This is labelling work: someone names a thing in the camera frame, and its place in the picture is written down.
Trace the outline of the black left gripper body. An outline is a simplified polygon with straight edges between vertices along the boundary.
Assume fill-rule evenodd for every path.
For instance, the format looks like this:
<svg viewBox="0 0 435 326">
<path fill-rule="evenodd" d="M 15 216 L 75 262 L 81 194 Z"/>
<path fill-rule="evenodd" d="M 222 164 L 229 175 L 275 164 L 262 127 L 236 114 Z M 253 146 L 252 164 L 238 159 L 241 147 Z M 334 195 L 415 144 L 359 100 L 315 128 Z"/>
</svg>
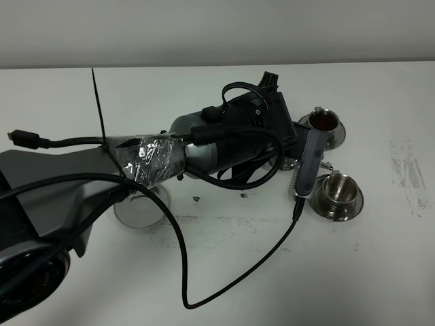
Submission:
<svg viewBox="0 0 435 326">
<path fill-rule="evenodd" d="M 220 121 L 224 126 L 253 126 L 273 132 L 285 150 L 298 142 L 297 131 L 281 92 L 249 91 L 231 100 L 222 93 Z M 257 168 L 277 155 L 269 138 L 238 134 L 220 142 L 220 168 Z"/>
</svg>

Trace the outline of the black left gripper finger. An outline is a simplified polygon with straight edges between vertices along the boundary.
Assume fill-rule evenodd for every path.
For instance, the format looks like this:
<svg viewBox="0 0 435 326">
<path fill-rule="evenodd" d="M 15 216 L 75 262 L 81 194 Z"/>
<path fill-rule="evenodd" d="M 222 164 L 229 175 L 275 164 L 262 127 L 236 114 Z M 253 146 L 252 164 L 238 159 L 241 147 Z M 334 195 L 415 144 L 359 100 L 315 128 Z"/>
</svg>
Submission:
<svg viewBox="0 0 435 326">
<path fill-rule="evenodd" d="M 278 75 L 265 71 L 258 87 L 266 92 L 276 92 L 278 89 Z"/>
</svg>

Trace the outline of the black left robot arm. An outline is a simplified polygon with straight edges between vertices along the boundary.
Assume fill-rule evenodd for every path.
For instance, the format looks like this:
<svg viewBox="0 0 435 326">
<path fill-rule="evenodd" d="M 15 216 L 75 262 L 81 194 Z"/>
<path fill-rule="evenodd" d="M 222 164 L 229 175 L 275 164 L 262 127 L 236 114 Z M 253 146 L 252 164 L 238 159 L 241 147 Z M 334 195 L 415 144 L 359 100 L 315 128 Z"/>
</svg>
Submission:
<svg viewBox="0 0 435 326">
<path fill-rule="evenodd" d="M 191 175 L 223 189 L 258 187 L 279 170 L 296 130 L 265 73 L 258 85 L 234 82 L 242 95 L 177 118 L 169 131 L 130 137 L 52 141 L 9 133 L 15 149 L 1 153 L 1 320 L 51 296 L 83 256 L 93 223 L 138 193 L 174 221 L 152 188 Z"/>
</svg>

